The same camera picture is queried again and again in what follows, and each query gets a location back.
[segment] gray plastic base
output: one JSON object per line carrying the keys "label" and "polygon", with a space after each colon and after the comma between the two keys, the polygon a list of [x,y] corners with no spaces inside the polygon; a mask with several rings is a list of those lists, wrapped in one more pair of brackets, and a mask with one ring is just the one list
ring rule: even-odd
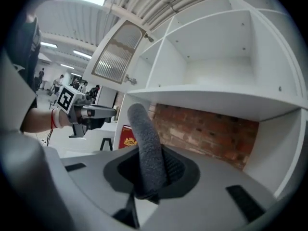
{"label": "gray plastic base", "polygon": [[[78,230],[133,230],[111,217],[125,208],[127,193],[115,192],[103,176],[104,166],[136,146],[96,155],[60,159],[45,148],[54,183]],[[265,210],[276,201],[262,185],[229,164],[190,151],[169,147],[193,160],[201,176],[182,198],[162,199],[141,230],[234,230],[247,224],[226,187],[241,185]],[[64,166],[83,163],[86,167],[67,172]]]}

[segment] gray foam handle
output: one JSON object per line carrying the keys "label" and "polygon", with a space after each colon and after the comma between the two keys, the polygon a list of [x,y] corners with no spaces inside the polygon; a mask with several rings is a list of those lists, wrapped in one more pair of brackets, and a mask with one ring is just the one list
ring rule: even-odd
{"label": "gray foam handle", "polygon": [[139,146],[144,195],[155,194],[167,182],[159,136],[142,104],[128,109],[128,120]]}

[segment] hinge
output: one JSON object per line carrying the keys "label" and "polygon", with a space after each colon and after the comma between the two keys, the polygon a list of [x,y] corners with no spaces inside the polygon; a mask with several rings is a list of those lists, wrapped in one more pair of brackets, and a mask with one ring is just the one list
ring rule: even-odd
{"label": "hinge", "polygon": [[137,80],[135,78],[129,78],[129,75],[126,75],[124,78],[124,82],[130,82],[133,86],[137,84]]}
{"label": "hinge", "polygon": [[144,35],[144,37],[148,39],[151,43],[154,41],[154,39],[151,38],[147,33]]}

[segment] cabinet door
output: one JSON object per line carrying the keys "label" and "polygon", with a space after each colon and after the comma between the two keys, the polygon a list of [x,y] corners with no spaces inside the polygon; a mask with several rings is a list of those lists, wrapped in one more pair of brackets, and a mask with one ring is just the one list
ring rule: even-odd
{"label": "cabinet door", "polygon": [[136,82],[132,74],[139,57],[137,48],[143,48],[148,41],[145,36],[144,29],[125,18],[120,19],[97,47],[82,78],[127,92]]}

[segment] frosted glass panel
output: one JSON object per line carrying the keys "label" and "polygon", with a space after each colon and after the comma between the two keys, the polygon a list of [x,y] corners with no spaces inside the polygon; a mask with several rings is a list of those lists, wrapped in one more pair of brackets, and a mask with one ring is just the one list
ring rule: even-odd
{"label": "frosted glass panel", "polygon": [[143,29],[126,21],[107,43],[92,74],[121,84],[144,34]]}

